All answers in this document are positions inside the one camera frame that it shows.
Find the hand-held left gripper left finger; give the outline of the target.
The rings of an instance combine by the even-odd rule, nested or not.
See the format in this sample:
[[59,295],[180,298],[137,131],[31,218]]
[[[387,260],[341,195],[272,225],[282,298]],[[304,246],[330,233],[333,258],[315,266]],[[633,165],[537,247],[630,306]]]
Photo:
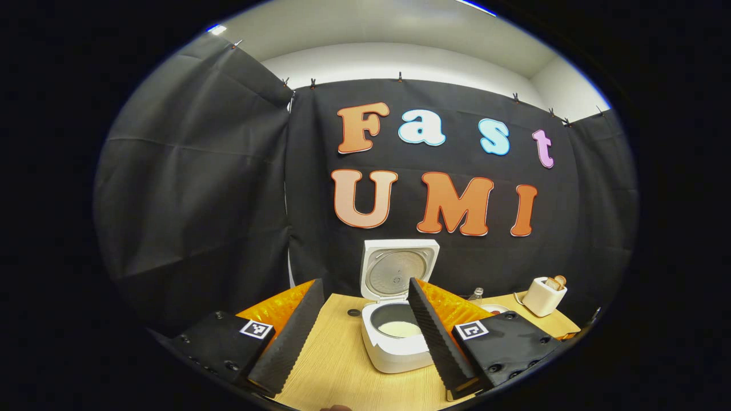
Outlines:
[[173,354],[229,385],[273,398],[282,392],[324,304],[321,279],[238,314],[213,312],[170,341]]

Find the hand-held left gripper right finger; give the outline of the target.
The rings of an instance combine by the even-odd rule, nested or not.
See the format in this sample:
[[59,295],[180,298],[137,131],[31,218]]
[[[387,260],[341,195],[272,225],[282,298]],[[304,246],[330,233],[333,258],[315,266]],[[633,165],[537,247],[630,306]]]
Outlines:
[[453,400],[502,389],[553,359],[561,343],[514,311],[493,314],[411,278],[409,306]]

